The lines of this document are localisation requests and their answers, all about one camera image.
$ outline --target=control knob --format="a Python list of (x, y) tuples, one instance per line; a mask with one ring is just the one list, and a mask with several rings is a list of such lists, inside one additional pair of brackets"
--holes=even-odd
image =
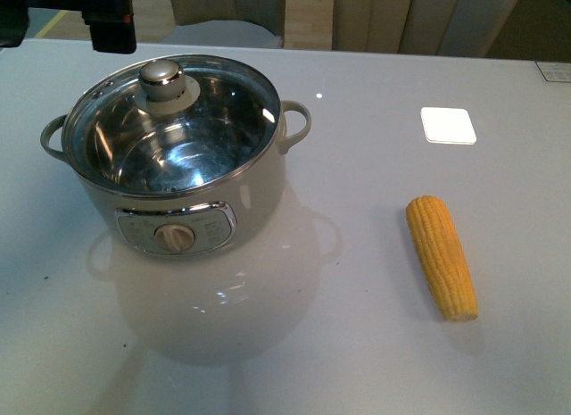
[(169, 223), (154, 231), (157, 243), (171, 254), (180, 254), (194, 244), (194, 231), (184, 225)]

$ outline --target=table surface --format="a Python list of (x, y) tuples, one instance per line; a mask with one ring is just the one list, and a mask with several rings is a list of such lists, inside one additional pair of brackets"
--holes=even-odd
[[(258, 236), (164, 261), (38, 140), (107, 74), (182, 53), (252, 65), (313, 126)], [(534, 62), (30, 40), (0, 80), (0, 413), (569, 413), (571, 84)], [(467, 110), (476, 143), (428, 143), (427, 106)], [(455, 219), (475, 321), (429, 294), (404, 216), (425, 194)]]

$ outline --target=lid handle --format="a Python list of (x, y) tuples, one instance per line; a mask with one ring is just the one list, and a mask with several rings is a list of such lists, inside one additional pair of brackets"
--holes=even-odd
[(185, 72), (178, 62), (153, 60), (139, 72), (139, 83), (150, 101), (162, 103), (175, 100), (185, 92)]

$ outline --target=control panel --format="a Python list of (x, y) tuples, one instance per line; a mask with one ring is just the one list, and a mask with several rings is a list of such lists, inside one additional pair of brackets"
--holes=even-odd
[(138, 250), (163, 255), (203, 253), (224, 245), (236, 217), (223, 202), (202, 203), (168, 212), (115, 212), (120, 233)]

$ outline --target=corn cob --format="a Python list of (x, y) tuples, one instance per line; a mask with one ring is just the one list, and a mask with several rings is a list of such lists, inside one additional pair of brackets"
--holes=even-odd
[(425, 195), (406, 209), (407, 222), (430, 293), (448, 321), (478, 316), (476, 293), (464, 251), (444, 202)]

